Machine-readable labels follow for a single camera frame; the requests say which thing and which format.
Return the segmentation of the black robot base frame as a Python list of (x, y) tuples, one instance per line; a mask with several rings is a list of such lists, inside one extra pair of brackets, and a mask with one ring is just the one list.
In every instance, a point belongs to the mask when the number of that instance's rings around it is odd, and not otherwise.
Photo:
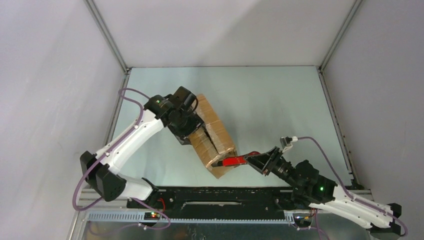
[(100, 219), (160, 223), (295, 223), (306, 227), (324, 210), (296, 203), (290, 187), (158, 186), (144, 203), (120, 199)]

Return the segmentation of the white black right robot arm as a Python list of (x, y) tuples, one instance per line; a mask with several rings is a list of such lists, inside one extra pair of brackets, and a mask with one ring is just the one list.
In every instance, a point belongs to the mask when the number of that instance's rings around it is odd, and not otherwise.
[(381, 204), (361, 197), (341, 184), (324, 177), (308, 160), (292, 166), (278, 147), (266, 153), (248, 154), (245, 161), (264, 176), (274, 174), (293, 190), (291, 204), (324, 210), (348, 219), (380, 240), (398, 240), (403, 236), (396, 219), (402, 214), (397, 203)]

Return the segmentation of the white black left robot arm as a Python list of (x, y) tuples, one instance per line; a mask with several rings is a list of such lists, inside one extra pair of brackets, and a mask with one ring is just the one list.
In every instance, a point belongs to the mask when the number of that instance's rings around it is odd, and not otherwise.
[(145, 178), (136, 179), (120, 172), (147, 140), (165, 128), (181, 145), (189, 145), (189, 136), (204, 126), (196, 112), (199, 100), (183, 86), (173, 94), (148, 97), (145, 104), (126, 96), (123, 99), (138, 105), (139, 116), (103, 148), (80, 156), (82, 179), (106, 202), (124, 197), (138, 199), (145, 208), (153, 208), (158, 202), (155, 186)]

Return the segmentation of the brown cardboard express box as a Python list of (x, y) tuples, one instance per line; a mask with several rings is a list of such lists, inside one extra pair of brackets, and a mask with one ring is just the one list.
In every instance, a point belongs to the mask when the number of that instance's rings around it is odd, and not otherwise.
[(188, 139), (204, 167), (219, 179), (233, 168), (213, 167), (212, 164), (227, 157), (235, 157), (236, 145), (207, 98), (199, 94), (197, 100), (198, 106), (195, 112), (203, 120), (204, 125), (190, 134)]

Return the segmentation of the red black utility knife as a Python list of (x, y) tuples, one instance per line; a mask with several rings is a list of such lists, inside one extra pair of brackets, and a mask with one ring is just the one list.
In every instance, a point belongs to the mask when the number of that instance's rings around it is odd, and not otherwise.
[(259, 155), (259, 154), (260, 153), (257, 151), (252, 151), (245, 155), (227, 157), (220, 162), (220, 165), (222, 167), (234, 167), (234, 166), (245, 165), (247, 164), (247, 161), (246, 161), (247, 157)]

